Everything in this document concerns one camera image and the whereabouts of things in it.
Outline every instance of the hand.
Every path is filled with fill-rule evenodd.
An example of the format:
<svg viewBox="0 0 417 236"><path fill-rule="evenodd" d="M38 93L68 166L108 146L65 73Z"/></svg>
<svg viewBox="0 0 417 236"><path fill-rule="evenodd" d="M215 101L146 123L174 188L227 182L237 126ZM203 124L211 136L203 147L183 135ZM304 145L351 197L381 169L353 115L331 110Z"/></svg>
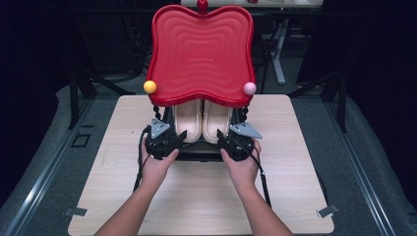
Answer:
<svg viewBox="0 0 417 236"><path fill-rule="evenodd" d="M143 169L141 186L146 185L152 187L156 191L165 179L169 166L178 156L179 150L175 149L162 160L154 159L152 156L149 156L145 146L145 141L146 138L142 141Z"/></svg>
<svg viewBox="0 0 417 236"><path fill-rule="evenodd" d="M261 145L255 139L254 143L255 148L252 150L252 155L259 161L260 158L258 156L258 152L261 153ZM235 161L229 156L225 149L222 148L220 153L224 163L226 163L229 168L230 178L236 190L255 187L255 180L257 178L259 168L251 157Z"/></svg>

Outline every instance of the beige shoe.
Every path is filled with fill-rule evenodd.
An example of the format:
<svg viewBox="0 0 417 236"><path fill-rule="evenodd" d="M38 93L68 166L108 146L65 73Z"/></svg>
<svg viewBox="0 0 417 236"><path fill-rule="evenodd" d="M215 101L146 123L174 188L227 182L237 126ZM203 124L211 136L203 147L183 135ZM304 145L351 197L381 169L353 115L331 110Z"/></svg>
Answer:
<svg viewBox="0 0 417 236"><path fill-rule="evenodd" d="M224 135L228 133L232 110L233 108L217 105L207 100L205 101L203 137L208 143L217 143L217 129Z"/></svg>
<svg viewBox="0 0 417 236"><path fill-rule="evenodd" d="M202 135L202 102L191 100L173 107L175 132L187 131L185 143L193 143Z"/></svg>

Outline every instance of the wavy red tray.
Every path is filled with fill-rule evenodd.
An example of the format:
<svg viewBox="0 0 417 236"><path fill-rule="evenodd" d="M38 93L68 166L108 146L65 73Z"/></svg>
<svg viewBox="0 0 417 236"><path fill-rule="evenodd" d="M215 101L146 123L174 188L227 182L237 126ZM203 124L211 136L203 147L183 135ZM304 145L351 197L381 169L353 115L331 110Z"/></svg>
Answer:
<svg viewBox="0 0 417 236"><path fill-rule="evenodd" d="M240 108L252 96L244 85L255 83L251 44L252 17L238 6L196 13L179 5L159 9L153 17L153 53L147 81L157 106L207 99Z"/></svg>

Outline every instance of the light wood surface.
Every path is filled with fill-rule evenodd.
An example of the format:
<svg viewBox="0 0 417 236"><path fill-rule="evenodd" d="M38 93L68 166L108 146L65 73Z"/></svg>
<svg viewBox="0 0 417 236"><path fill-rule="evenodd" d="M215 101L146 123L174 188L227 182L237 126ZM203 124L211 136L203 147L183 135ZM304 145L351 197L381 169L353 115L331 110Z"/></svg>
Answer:
<svg viewBox="0 0 417 236"><path fill-rule="evenodd" d="M185 7L197 7L197 0L181 0ZM248 3L248 0L208 0L209 7L225 5L238 5L245 8L320 8L323 0L259 0L257 4Z"/></svg>
<svg viewBox="0 0 417 236"><path fill-rule="evenodd" d="M138 143L154 117L149 98L120 97L73 216L71 235L93 234L132 194L138 172ZM255 95L248 122L263 136L261 160L273 210L293 233L330 233L326 207L311 157L290 99ZM262 185L258 177L257 187ZM243 206L222 162L175 161L156 193L142 235L251 234Z"/></svg>

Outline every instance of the floor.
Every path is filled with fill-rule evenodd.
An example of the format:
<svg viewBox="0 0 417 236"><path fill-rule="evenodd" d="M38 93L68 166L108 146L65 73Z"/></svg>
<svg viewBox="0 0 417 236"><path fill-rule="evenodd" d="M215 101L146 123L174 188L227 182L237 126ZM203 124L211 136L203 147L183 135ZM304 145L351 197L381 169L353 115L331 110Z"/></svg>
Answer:
<svg viewBox="0 0 417 236"><path fill-rule="evenodd" d="M270 68L265 93L288 94L298 89L296 78L307 46L306 41L286 40L281 54L286 85L277 84ZM140 76L117 85L142 93L144 79ZM71 216L65 212L77 205L118 97L101 85L95 87L96 99L80 97L81 120L70 131L69 89L57 93L60 105L53 124L0 210L1 235L68 234ZM415 209L403 197L384 149L360 109L348 98L347 133L342 133L334 123L334 103L322 103L321 90L314 88L292 103L328 204L340 207L330 235L417 235L411 221ZM77 143L79 136L89 137L88 141Z"/></svg>

